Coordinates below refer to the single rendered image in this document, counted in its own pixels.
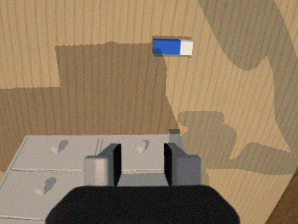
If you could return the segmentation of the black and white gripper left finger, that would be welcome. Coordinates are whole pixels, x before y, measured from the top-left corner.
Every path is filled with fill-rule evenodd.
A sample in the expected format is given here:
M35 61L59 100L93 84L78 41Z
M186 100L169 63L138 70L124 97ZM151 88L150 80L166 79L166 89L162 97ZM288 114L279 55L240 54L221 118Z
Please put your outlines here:
M122 174L121 143L84 158L84 186L117 186Z

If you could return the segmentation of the blue and white eraser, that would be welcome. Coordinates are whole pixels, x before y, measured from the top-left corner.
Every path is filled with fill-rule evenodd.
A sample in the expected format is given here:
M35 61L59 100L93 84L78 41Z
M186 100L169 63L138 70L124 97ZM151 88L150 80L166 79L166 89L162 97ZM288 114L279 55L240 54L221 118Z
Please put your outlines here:
M153 38L153 54L192 55L193 41Z

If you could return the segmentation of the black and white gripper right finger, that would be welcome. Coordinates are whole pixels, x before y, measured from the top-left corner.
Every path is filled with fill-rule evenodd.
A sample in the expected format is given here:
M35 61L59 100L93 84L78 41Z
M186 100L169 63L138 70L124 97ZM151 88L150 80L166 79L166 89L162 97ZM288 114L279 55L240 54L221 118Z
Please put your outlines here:
M175 143L164 143L164 174L168 185L201 185L201 157L188 155Z

